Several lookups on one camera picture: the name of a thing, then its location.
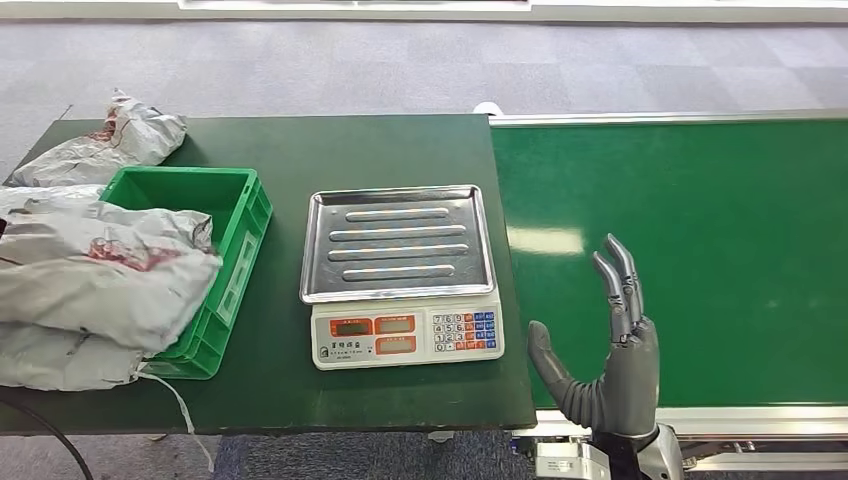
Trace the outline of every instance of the digital scale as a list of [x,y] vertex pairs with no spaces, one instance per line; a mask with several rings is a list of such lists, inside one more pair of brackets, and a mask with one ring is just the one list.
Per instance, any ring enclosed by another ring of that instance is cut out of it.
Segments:
[[480,189],[318,192],[300,297],[321,370],[499,358],[503,321]]

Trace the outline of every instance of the white plastic bag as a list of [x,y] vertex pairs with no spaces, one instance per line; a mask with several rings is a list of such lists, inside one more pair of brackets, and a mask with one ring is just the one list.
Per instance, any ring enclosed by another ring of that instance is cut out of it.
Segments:
[[86,207],[100,198],[103,185],[0,187],[0,215],[9,210],[64,210]]
[[115,90],[103,130],[44,152],[12,174],[16,186],[107,184],[123,167],[158,165],[182,145],[186,124]]
[[2,218],[2,385],[133,381],[143,357],[177,340],[221,265],[208,253],[211,218],[198,212],[92,202]]

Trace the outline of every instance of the stainless steel tray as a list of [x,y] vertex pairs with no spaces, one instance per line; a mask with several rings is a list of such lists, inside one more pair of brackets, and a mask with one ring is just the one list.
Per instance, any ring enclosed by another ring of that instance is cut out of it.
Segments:
[[300,278],[304,303],[475,295],[495,288],[473,185],[318,192]]

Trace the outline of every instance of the prosthetic hand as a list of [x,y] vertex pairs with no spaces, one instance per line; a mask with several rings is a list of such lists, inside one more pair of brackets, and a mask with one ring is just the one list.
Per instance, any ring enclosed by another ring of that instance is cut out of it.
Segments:
[[642,289],[630,252],[612,235],[605,247],[613,266],[598,252],[595,269],[606,287],[610,306],[610,350],[600,378],[575,380],[551,350],[548,329],[530,322],[528,353],[536,371],[567,419],[592,429],[592,444],[610,465],[632,460],[652,480],[683,478],[680,447],[674,431],[656,424],[659,396],[659,344],[653,322],[643,315]]

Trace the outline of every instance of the green plastic crate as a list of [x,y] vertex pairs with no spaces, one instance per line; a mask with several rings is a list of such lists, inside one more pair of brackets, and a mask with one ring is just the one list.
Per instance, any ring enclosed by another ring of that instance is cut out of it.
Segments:
[[176,343],[145,372],[206,380],[218,372],[273,210],[249,168],[127,167],[100,200],[130,209],[195,210],[212,216],[212,244],[223,265]]

